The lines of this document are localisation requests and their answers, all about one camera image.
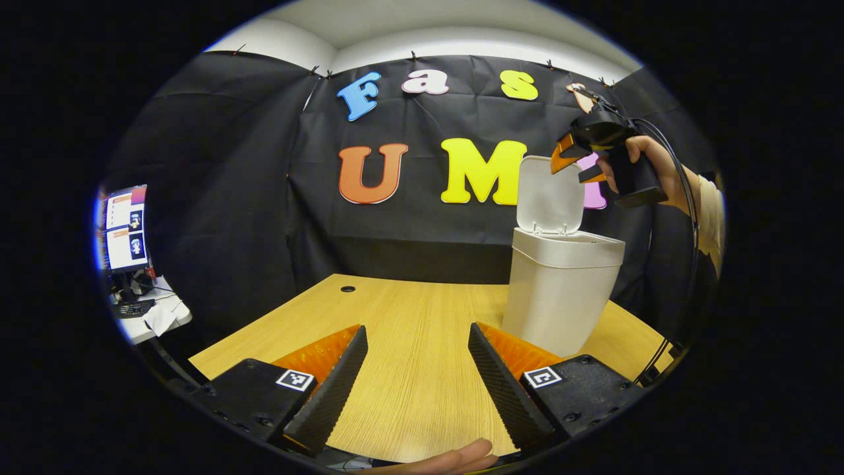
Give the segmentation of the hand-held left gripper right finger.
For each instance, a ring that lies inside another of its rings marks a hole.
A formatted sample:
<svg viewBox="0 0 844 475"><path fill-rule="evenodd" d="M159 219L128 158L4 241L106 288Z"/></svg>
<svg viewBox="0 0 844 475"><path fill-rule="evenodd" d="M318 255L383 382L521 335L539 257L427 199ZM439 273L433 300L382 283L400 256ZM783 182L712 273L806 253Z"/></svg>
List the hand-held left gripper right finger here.
<svg viewBox="0 0 844 475"><path fill-rule="evenodd" d="M483 323L471 325L468 351L519 451L542 451L576 438L645 394L589 354L561 360Z"/></svg>

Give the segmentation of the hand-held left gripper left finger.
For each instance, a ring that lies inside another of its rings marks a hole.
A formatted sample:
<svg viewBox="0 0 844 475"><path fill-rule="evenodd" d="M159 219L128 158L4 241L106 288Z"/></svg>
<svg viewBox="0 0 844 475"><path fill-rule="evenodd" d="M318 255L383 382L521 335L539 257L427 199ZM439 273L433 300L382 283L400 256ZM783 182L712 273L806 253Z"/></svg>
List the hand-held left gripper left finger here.
<svg viewBox="0 0 844 475"><path fill-rule="evenodd" d="M245 358L190 397L253 439L313 457L334 431L367 352L367 328L352 325L274 363Z"/></svg>

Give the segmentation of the black backdrop cloth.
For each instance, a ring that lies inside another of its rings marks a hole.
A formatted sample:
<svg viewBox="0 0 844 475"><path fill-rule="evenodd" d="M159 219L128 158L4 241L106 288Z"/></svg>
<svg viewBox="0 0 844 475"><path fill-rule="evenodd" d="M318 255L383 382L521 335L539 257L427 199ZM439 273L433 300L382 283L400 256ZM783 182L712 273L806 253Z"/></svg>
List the black backdrop cloth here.
<svg viewBox="0 0 844 475"><path fill-rule="evenodd" d="M510 144L548 156L582 112L582 83L659 127L679 162L720 176L711 143L645 69L608 88L579 73L485 56L428 56L312 75L259 54L205 52L136 117L106 189L147 187L146 245L217 342L330 274L506 284L516 208L465 181L456 155Z"/></svg>

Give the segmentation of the black keyboard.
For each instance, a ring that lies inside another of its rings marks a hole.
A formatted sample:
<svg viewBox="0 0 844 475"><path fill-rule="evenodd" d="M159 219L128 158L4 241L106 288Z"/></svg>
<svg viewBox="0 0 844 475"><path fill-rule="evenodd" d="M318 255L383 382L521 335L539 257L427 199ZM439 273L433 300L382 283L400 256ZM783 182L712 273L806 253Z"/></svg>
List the black keyboard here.
<svg viewBox="0 0 844 475"><path fill-rule="evenodd" d="M156 306L156 300L123 301L111 305L112 315L116 319L132 319L144 316Z"/></svg>

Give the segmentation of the wooden desktop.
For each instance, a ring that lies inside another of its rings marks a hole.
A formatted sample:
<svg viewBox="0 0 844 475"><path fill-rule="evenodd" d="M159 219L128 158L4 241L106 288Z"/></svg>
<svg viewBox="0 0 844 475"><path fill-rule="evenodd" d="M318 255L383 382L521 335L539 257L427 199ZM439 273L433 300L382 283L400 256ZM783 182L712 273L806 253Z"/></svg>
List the wooden desktop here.
<svg viewBox="0 0 844 475"><path fill-rule="evenodd" d="M332 274L190 358L213 379L245 358L274 363L352 325L368 351L326 444L388 462L416 462L488 439L515 446L468 351L474 322L499 327L508 288Z"/></svg>

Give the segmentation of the computer monitor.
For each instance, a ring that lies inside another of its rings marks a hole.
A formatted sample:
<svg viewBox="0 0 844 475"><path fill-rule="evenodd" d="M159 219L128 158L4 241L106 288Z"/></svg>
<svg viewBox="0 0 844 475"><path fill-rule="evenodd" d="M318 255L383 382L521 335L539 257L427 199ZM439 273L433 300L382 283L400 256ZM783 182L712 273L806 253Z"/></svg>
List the computer monitor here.
<svg viewBox="0 0 844 475"><path fill-rule="evenodd" d="M146 245L147 185L100 193L94 237L100 270L121 274L151 267Z"/></svg>

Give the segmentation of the white side table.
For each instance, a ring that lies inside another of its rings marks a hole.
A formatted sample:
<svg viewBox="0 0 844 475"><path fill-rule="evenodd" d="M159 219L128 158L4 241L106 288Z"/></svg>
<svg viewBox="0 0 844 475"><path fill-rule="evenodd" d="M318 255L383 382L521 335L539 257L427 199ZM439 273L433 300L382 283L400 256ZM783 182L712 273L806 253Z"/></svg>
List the white side table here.
<svg viewBox="0 0 844 475"><path fill-rule="evenodd" d="M133 345L162 336L167 331L183 327L192 321L192 313L187 304L173 291L165 277L154 279L153 289L139 296L133 306L146 311L144 315L130 317L118 312L112 306L112 315L123 330L124 337Z"/></svg>

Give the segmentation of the white paper sheet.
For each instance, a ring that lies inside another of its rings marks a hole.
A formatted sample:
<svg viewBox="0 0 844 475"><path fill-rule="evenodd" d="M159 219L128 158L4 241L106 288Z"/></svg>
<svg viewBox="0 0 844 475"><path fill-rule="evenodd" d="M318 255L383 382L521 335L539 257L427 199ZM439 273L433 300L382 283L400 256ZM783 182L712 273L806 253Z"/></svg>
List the white paper sheet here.
<svg viewBox="0 0 844 475"><path fill-rule="evenodd" d="M148 313L142 316L145 325L153 332L154 336L161 336L166 333L172 325L177 322L177 315L174 311L166 309L163 305L156 304Z"/></svg>

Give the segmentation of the white desktop garbage bin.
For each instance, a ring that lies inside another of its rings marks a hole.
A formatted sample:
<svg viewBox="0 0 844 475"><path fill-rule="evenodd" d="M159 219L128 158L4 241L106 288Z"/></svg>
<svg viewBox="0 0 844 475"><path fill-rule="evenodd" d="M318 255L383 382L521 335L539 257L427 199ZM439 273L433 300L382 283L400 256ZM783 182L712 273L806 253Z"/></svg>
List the white desktop garbage bin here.
<svg viewBox="0 0 844 475"><path fill-rule="evenodd" d="M512 264L501 330L569 357L581 351L609 301L625 243L581 229L585 186L572 164L520 163Z"/></svg>

